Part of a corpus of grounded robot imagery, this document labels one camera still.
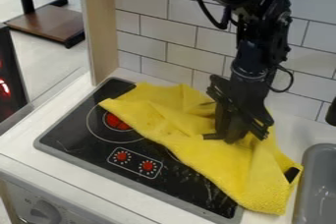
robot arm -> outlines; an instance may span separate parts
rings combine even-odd
[[[237,26],[238,53],[231,66],[232,76],[227,81],[211,76],[207,93],[217,102],[216,134],[205,139],[225,140],[228,143],[252,132],[260,140],[268,136],[268,128],[274,120],[264,107],[264,99],[270,90],[287,91],[294,76],[280,64],[290,52],[287,38],[291,19],[289,0],[216,0],[225,6],[223,18],[218,23],[207,11],[203,0],[199,6],[221,29],[231,23]],[[238,17],[234,21],[232,14]],[[272,87],[277,71],[291,77],[283,90]]]

burner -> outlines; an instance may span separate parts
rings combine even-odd
[[[121,121],[116,115],[109,112],[104,114],[103,122],[107,128],[113,131],[127,132],[133,130],[129,125]]]
[[[131,143],[143,137],[112,113],[95,105],[86,116],[88,130],[97,138],[111,143]]]

yellow cloth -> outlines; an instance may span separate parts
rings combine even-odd
[[[168,147],[239,205],[258,212],[285,213],[299,176],[289,185],[284,172],[303,167],[278,149],[273,129],[264,141],[252,134],[234,144],[203,140],[202,134],[215,132],[215,104],[184,84],[137,84],[118,99],[107,99],[99,105],[144,137]]]

metal sink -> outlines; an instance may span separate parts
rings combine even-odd
[[[309,148],[303,164],[293,223],[336,223],[336,144]]]

black induction cooktop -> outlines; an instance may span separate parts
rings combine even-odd
[[[133,88],[108,80],[35,147],[216,223],[239,223],[243,210],[213,183],[97,105]]]

